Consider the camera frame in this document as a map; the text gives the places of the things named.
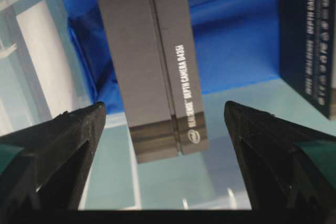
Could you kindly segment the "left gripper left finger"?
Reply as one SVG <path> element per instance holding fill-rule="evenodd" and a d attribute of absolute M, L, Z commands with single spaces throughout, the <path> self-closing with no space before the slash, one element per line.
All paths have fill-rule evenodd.
<path fill-rule="evenodd" d="M 1 137 L 1 223 L 83 223 L 82 193 L 106 123 L 103 102 Z"/>

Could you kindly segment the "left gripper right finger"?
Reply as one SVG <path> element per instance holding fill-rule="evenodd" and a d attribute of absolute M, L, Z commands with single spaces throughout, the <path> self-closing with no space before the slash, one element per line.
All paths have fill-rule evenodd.
<path fill-rule="evenodd" d="M 224 120 L 251 210 L 229 223 L 335 223 L 335 137 L 234 101 Z"/>

